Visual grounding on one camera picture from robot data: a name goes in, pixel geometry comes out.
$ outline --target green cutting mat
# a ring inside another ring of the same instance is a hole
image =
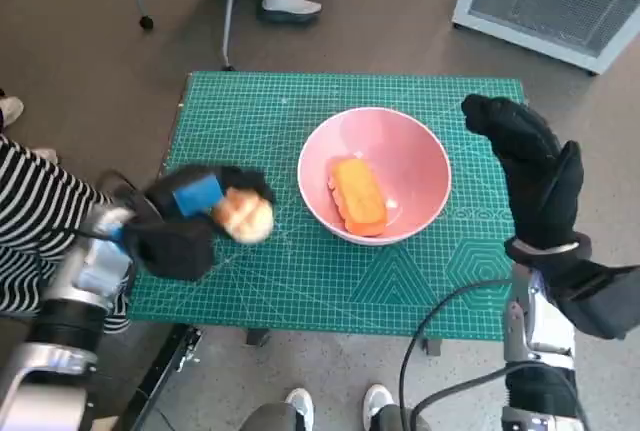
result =
[[[276,228],[257,246],[219,239],[198,283],[141,273],[131,317],[367,334],[410,335],[425,311],[465,283],[506,276],[512,233],[502,171],[486,140],[464,127],[469,93],[523,101],[508,79],[197,72],[191,75],[166,166],[226,161],[260,167],[278,198]],[[296,180],[309,134],[332,114],[384,106],[427,124],[449,153],[453,189],[425,231],[386,247],[349,244],[307,211]],[[508,288],[451,303],[430,336],[502,337]]]

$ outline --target shoe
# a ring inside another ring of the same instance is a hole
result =
[[[59,160],[58,160],[58,154],[56,153],[55,149],[51,149],[51,148],[37,148],[37,149],[32,149],[31,150],[33,152],[33,154],[35,154],[36,156],[41,157],[42,159],[46,159],[47,161],[53,163],[53,164],[58,164]]]
[[[308,0],[262,0],[258,16],[271,23],[309,23],[320,11],[320,3]]]
[[[289,393],[284,402],[296,408],[296,411],[304,417],[305,431],[312,431],[313,401],[309,392],[304,388],[296,388]]]
[[[20,117],[24,111],[24,103],[15,96],[0,98],[0,111],[2,111],[3,126],[6,128]]]
[[[371,419],[389,404],[393,404],[393,396],[387,388],[381,384],[374,384],[369,388],[362,403],[362,424],[365,431],[371,428]]]

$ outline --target black cable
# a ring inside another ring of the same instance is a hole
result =
[[[420,415],[420,413],[422,413],[422,411],[424,411],[424,409],[427,406],[431,406],[433,403],[440,401],[441,399],[447,398],[449,396],[453,396],[454,394],[458,394],[463,391],[467,391],[477,386],[482,386],[483,384],[489,383],[491,381],[495,381],[496,379],[506,376],[507,374],[511,374],[515,371],[519,371],[525,368],[546,368],[554,372],[560,378],[560,381],[562,381],[562,383],[569,390],[569,393],[571,394],[571,397],[573,398],[576,404],[578,418],[580,419],[580,421],[582,421],[582,426],[584,428],[584,431],[591,430],[591,426],[589,425],[589,419],[587,417],[587,414],[584,408],[582,407],[582,403],[580,402],[580,399],[578,398],[578,393],[576,392],[573,385],[566,378],[566,376],[562,374],[560,370],[554,368],[553,366],[549,366],[548,364],[536,362],[536,361],[517,363],[508,367],[505,366],[504,368],[498,369],[489,374],[485,374],[484,376],[470,379],[469,381],[455,384],[448,388],[442,389],[436,393],[433,393],[432,395],[420,401],[418,405],[415,408],[413,408],[413,411],[411,411],[411,417],[410,417],[411,428],[410,429],[412,430],[417,429],[418,415]]]
[[[478,288],[486,288],[491,286],[504,286],[511,284],[511,279],[488,279],[486,281],[478,281],[477,283],[472,283],[467,286],[463,286],[461,288],[456,289],[447,297],[445,297],[442,301],[440,301],[431,311],[427,313],[422,322],[418,325],[416,332],[413,333],[413,338],[411,339],[411,343],[409,343],[409,347],[404,355],[404,359],[402,360],[402,366],[400,366],[400,382],[399,382],[399,404],[400,404],[400,421],[402,423],[402,431],[407,431],[409,428],[407,427],[407,416],[406,416],[406,407],[404,401],[404,381],[405,375],[407,373],[407,364],[409,364],[409,357],[413,352],[413,348],[416,345],[416,342],[420,337],[424,335],[424,330],[427,327],[427,324],[433,319],[433,317],[444,308],[449,302],[458,296],[468,293],[474,289]]]
[[[107,169],[103,171],[96,180],[96,188],[102,191],[104,189],[104,184],[109,180],[109,178],[117,178],[123,183],[127,184],[132,190],[138,190],[138,188],[136,188],[136,186],[129,180],[129,178],[115,169]]]

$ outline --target robotic hand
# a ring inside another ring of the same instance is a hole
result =
[[[77,230],[0,376],[3,431],[91,428],[87,388],[96,349],[132,259],[156,276],[195,280],[213,264],[214,233],[256,241],[273,224],[264,175],[236,167],[189,165],[143,192],[129,187],[116,195],[118,204],[94,206]]]
[[[622,338],[640,324],[634,296],[640,268],[611,269],[588,260],[591,243],[573,230],[583,184],[580,148],[560,147],[544,119],[505,98],[470,95],[467,128],[491,142],[505,172],[515,237],[505,243],[515,261],[504,313],[507,366],[503,429],[582,430],[575,390],[574,326],[600,338]]]

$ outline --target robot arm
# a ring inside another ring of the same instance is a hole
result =
[[[515,264],[511,296],[504,312],[504,359],[547,364],[525,368],[506,378],[508,403],[502,411],[504,431],[582,431],[573,394],[561,373],[576,386],[575,332],[555,306],[539,271]]]
[[[201,277],[213,260],[212,232],[220,229],[199,216],[230,187],[252,189],[273,202],[261,173],[191,165],[144,193],[117,193],[124,198],[120,204],[91,209],[42,296],[26,340],[0,375],[0,430],[91,428],[87,384],[96,371],[104,319],[132,257],[160,277]],[[96,235],[109,240],[91,237]],[[173,252],[163,249],[166,240]]]

